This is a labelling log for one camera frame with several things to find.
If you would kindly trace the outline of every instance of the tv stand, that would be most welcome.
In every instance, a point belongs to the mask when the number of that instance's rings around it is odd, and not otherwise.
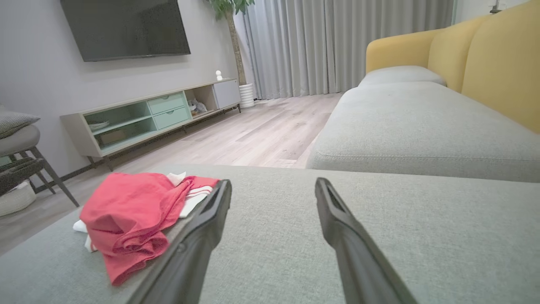
[[[193,114],[187,103],[192,99],[204,104],[207,112]],[[111,155],[178,128],[186,132],[187,124],[230,108],[241,113],[238,81],[227,78],[63,115],[60,120],[82,156],[94,167],[93,157],[101,157],[113,171]],[[97,130],[89,126],[102,122],[109,125]]]

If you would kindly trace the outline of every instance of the cabinet drawer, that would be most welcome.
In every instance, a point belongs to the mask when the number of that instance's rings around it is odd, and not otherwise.
[[[150,111],[152,111],[152,114],[157,114],[185,106],[185,99],[186,97],[184,95],[184,92],[180,92],[178,94],[149,100],[148,106],[150,107]]]
[[[160,130],[184,120],[188,120],[189,117],[190,115],[187,112],[186,107],[182,107],[156,115],[154,116],[154,120],[156,122],[156,127],[158,127],[158,130]]]

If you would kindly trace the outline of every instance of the folded clothes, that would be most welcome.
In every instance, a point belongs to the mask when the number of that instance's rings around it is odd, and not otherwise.
[[[185,178],[185,176],[186,176],[185,172],[180,174],[180,175],[169,173],[167,175],[167,178],[176,187],[177,185],[180,184],[180,182],[182,182],[182,180]],[[210,186],[203,186],[201,188],[191,189],[187,193],[186,201],[185,201],[184,207],[182,208],[182,211],[180,212],[179,218],[184,219],[184,218],[188,217],[189,214],[191,213],[191,211],[193,211],[193,209],[195,209],[195,207],[200,202],[202,202],[206,198],[206,196],[208,196],[208,194],[210,194],[210,192],[212,192],[212,190],[213,190],[213,188],[210,187]],[[78,232],[88,233],[88,231],[86,230],[86,224],[82,220],[78,220],[75,224],[73,224],[73,230],[78,231]],[[92,246],[92,239],[90,238],[90,236],[86,237],[84,247],[89,252],[97,251],[97,248]]]
[[[168,247],[161,231],[176,222],[186,199],[202,200],[217,182],[188,176],[175,187],[163,174],[109,175],[84,205],[80,219],[86,224],[88,247],[103,254],[111,283],[122,284],[161,255]]]

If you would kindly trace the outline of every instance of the potted plant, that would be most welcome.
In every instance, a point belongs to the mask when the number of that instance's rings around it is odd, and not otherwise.
[[[248,5],[253,4],[255,0],[208,0],[215,11],[216,19],[225,17],[231,33],[231,42],[233,44],[234,59],[236,60],[238,70],[238,85],[240,89],[240,107],[251,108],[255,106],[253,102],[253,84],[246,83],[246,73],[244,72],[244,64],[240,55],[240,45],[238,44],[238,34],[234,26],[233,13],[245,13]]]

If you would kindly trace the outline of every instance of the wall-mounted tv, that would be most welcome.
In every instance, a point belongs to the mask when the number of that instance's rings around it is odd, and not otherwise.
[[[84,61],[190,54],[177,0],[60,0]]]

